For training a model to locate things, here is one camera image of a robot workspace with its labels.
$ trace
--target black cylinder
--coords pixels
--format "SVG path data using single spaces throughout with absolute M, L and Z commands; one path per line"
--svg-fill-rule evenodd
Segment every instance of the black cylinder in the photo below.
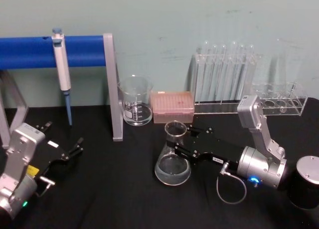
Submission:
M 5 229 L 8 227 L 8 225 L 12 222 L 11 217 L 9 214 L 0 207 L 0 228 Z
M 314 172 L 311 162 L 307 158 L 300 159 L 297 163 L 297 170 L 294 172 L 290 184 L 288 186 L 288 197 L 290 201 L 299 208 L 313 209 L 319 205 L 319 183 L 315 180 L 317 173 Z

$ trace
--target pipette tip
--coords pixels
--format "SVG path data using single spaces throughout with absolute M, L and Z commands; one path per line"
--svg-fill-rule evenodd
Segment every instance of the pipette tip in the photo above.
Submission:
M 68 113 L 69 125 L 72 127 L 72 115 L 71 115 L 71 104 L 70 104 L 70 92 L 64 92 L 65 106 Z

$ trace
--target light green wall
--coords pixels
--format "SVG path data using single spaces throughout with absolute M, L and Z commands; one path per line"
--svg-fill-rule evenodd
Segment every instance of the light green wall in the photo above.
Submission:
M 288 49 L 287 79 L 319 97 L 318 0 L 0 0 L 0 37 L 115 37 L 120 77 L 146 74 L 155 90 L 183 90 L 198 43 L 252 43 L 265 57 L 256 80 L 267 78 L 276 39 Z M 61 105 L 55 69 L 12 71 L 29 106 Z M 72 68 L 72 105 L 104 102 L 103 68 Z

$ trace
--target white label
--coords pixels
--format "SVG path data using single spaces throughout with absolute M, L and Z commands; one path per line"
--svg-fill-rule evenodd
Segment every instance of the white label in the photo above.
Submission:
M 132 118 L 132 113 L 128 110 L 125 110 L 125 116 L 127 116 L 128 118 Z
M 220 163 L 220 164 L 223 164 L 223 163 L 224 163 L 223 160 L 221 160 L 221 159 L 219 159 L 219 158 L 215 158 L 215 157 L 213 157 L 213 161 L 218 162 L 218 163 Z
M 52 141 L 49 141 L 48 144 L 51 145 L 52 147 L 55 147 L 55 148 L 57 148 L 59 146 L 58 144 L 53 143 Z

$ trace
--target conical flask with liquid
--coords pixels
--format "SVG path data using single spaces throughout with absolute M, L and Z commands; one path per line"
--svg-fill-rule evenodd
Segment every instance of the conical flask with liquid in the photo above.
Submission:
M 179 121 L 172 121 L 166 123 L 165 132 L 167 140 L 183 145 L 187 127 Z M 190 176 L 189 161 L 176 155 L 174 148 L 165 143 L 155 165 L 155 175 L 166 185 L 183 184 Z

